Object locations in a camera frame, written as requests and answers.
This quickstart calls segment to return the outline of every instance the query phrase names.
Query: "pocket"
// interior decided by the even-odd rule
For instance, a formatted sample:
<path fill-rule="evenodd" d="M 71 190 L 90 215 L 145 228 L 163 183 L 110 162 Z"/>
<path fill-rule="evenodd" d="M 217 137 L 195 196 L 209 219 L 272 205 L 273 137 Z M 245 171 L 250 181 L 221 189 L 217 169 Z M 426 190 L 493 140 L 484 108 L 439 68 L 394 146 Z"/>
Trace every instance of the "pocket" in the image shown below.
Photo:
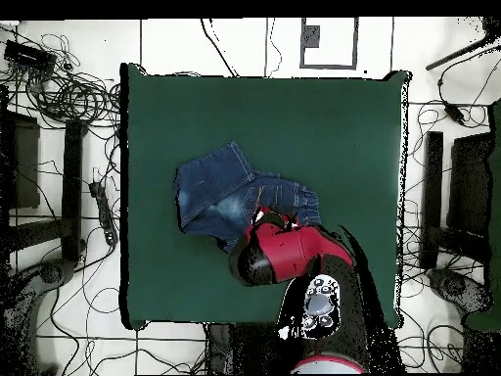
<path fill-rule="evenodd" d="M 250 186 L 242 201 L 247 224 L 251 223 L 252 216 L 260 206 L 280 211 L 281 199 L 282 186 Z"/>

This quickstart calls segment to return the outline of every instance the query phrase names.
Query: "green tabletop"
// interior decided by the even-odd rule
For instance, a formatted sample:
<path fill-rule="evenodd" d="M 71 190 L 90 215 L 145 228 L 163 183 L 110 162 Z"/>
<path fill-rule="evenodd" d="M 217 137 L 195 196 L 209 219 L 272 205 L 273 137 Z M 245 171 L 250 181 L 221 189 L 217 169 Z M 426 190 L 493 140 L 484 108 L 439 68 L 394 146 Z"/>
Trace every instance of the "green tabletop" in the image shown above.
<path fill-rule="evenodd" d="M 177 224 L 177 166 L 232 140 L 256 170 L 317 193 L 323 225 L 363 247 L 390 327 L 407 72 L 388 80 L 149 76 L 128 66 L 128 311 L 133 320 L 276 321 L 286 284 L 244 287 Z"/>

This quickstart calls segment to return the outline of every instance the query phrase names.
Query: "denim shorts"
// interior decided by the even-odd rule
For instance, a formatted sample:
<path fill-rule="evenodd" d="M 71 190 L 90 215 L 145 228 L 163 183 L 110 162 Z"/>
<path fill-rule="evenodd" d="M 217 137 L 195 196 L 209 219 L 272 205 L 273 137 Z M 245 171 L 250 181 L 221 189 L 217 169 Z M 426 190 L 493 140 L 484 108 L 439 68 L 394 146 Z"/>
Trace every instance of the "denim shorts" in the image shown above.
<path fill-rule="evenodd" d="M 314 192 L 280 173 L 255 171 L 235 141 L 179 166 L 174 192 L 181 231 L 212 236 L 226 253 L 259 206 L 295 215 L 302 225 L 320 224 Z"/>

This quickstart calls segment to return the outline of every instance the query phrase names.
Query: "black frame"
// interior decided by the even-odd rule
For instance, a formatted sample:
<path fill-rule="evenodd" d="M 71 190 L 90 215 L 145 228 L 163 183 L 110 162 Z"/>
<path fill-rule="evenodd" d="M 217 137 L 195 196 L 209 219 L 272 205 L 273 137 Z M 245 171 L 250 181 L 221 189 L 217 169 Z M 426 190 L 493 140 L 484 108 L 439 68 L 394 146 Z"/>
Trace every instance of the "black frame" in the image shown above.
<path fill-rule="evenodd" d="M 304 63 L 304 51 L 306 48 L 318 48 L 320 40 L 320 26 L 307 25 L 306 18 L 301 18 L 301 46 L 299 68 L 302 70 L 350 70 L 355 71 L 358 61 L 358 18 L 354 18 L 353 27 L 353 50 L 351 53 L 351 65 L 308 65 Z"/>

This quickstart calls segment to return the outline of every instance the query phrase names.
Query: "power strip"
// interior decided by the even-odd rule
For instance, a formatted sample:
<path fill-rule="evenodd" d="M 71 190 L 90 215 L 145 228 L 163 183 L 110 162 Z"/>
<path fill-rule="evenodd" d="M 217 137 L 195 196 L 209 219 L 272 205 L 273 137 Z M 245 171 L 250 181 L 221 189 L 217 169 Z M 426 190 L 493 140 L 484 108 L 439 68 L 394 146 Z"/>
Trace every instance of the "power strip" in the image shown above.
<path fill-rule="evenodd" d="M 90 195 L 96 199 L 99 210 L 99 223 L 105 231 L 106 243 L 110 247 L 115 247 L 118 243 L 118 234 L 114 227 L 113 213 L 106 197 L 105 188 L 101 183 L 93 182 L 89 184 Z"/>

